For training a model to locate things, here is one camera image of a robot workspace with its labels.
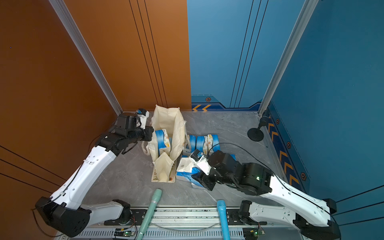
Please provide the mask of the blue cartoon tissue pack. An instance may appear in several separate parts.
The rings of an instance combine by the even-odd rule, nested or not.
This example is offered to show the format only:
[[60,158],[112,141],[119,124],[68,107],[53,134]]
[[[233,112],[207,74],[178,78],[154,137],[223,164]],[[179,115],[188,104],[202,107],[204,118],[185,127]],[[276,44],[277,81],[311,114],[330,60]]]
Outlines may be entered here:
[[167,130],[166,129],[157,130],[157,131],[155,131],[155,133],[156,133],[156,138],[157,138],[157,142],[158,142],[159,156],[162,155],[163,153],[170,155],[171,141],[170,141],[170,138],[168,136]]

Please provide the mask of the cream floral canvas bag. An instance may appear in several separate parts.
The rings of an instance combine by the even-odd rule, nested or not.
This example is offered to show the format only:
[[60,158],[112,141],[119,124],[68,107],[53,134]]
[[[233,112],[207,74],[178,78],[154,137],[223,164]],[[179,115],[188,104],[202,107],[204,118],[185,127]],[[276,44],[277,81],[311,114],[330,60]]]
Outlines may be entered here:
[[150,156],[154,164],[152,182],[175,182],[177,160],[185,148],[185,124],[179,108],[155,107],[150,122],[154,129],[150,134],[152,139],[142,143],[143,153]]

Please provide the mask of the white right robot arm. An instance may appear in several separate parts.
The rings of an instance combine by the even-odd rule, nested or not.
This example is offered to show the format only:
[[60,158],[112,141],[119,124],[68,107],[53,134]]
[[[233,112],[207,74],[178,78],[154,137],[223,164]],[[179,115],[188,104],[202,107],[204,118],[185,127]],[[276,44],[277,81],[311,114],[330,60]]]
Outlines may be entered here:
[[334,200],[311,197],[284,182],[269,168],[256,163],[241,164],[222,151],[207,156],[195,150],[189,159],[200,169],[193,179],[205,189],[211,191],[216,184],[222,184],[279,204],[277,207],[242,201],[239,208],[242,223],[250,226],[285,225],[311,240],[341,238],[339,225],[332,220],[332,215],[337,212]]

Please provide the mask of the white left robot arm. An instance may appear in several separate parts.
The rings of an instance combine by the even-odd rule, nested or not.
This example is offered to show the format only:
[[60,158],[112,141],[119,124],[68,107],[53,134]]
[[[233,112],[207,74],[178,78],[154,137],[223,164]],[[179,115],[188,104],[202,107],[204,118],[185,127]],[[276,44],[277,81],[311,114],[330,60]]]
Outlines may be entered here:
[[129,152],[140,141],[151,141],[154,129],[147,126],[149,116],[145,109],[138,109],[135,114],[120,114],[113,125],[100,135],[71,177],[49,198],[41,197],[32,211],[37,211],[48,226],[70,238],[98,223],[128,224],[132,219],[130,204],[112,200],[91,206],[84,205],[83,199],[117,156]]

